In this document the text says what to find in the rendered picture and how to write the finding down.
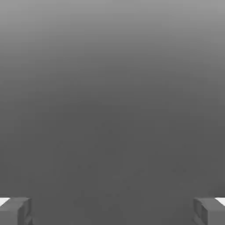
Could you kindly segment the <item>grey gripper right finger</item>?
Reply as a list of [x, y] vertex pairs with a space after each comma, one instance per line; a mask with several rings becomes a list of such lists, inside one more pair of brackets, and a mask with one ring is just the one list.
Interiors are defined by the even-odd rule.
[[196, 225], [225, 225], [225, 197], [194, 198], [193, 211]]

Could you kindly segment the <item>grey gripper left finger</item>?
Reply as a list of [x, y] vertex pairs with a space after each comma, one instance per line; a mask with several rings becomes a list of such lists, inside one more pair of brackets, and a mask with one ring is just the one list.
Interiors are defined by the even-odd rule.
[[33, 225], [32, 199], [0, 197], [0, 225]]

